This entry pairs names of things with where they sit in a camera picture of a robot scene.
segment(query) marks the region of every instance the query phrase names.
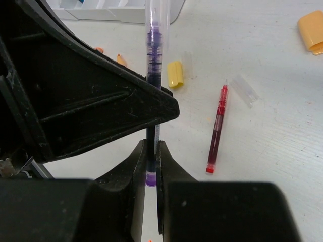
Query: red pen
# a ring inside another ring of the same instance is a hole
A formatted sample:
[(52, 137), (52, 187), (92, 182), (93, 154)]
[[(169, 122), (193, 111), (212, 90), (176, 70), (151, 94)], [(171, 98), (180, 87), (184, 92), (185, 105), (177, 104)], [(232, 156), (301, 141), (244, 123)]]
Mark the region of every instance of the red pen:
[(214, 173), (214, 167), (216, 165), (216, 158), (218, 153), (224, 112), (226, 111), (227, 98), (228, 98), (228, 85), (223, 85), (223, 88), (221, 89), (218, 110), (217, 110), (217, 117), (216, 117), (216, 122), (214, 124), (211, 147), (210, 147), (210, 152), (208, 154), (208, 161), (207, 161), (207, 167), (206, 167), (206, 172), (211, 174)]

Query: white table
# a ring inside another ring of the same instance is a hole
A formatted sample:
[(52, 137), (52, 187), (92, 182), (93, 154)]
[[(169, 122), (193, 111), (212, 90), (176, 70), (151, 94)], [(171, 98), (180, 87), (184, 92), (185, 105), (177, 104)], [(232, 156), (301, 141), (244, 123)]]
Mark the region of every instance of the white table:
[[(175, 160), (198, 180), (273, 182), (285, 194), (304, 241), (323, 241), (323, 55), (305, 50), (300, 17), (323, 9), (312, 0), (186, 0), (170, 26), (164, 62), (193, 53), (196, 78), (174, 97), (180, 117), (161, 125)], [(118, 22), (65, 21), (92, 47), (145, 75), (145, 28)], [(217, 170), (205, 174), (218, 95), (242, 74), (260, 99), (252, 109), (231, 90)], [(167, 87), (164, 75), (163, 86)], [(55, 177), (97, 178), (124, 160), (145, 131), (46, 167)], [(156, 195), (146, 189), (142, 241), (157, 233)]]

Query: red pen tip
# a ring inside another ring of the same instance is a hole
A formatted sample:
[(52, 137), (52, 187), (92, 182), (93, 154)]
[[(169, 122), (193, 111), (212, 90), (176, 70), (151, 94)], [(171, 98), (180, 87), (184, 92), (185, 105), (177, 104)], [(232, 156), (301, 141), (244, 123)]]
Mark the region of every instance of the red pen tip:
[(210, 173), (210, 174), (213, 174), (214, 173), (214, 165), (208, 164), (207, 167), (206, 167), (206, 172)]

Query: yellow pen cap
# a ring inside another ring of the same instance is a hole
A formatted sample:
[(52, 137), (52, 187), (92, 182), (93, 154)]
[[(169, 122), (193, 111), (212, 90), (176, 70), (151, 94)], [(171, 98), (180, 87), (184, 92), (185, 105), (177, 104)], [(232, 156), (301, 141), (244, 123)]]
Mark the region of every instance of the yellow pen cap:
[(177, 88), (184, 84), (183, 68), (180, 61), (170, 62), (167, 64), (168, 86)]
[(298, 21), (298, 29), (308, 51), (314, 55), (323, 53), (323, 12), (315, 11)]

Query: white plastic container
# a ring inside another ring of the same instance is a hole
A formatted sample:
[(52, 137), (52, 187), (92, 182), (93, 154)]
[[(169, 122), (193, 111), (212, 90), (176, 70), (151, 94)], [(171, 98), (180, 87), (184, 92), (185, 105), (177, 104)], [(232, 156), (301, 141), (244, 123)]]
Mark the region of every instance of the white plastic container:
[[(170, 22), (174, 22), (185, 0), (171, 0)], [(113, 20), (145, 23), (145, 0), (47, 0), (60, 19)]]

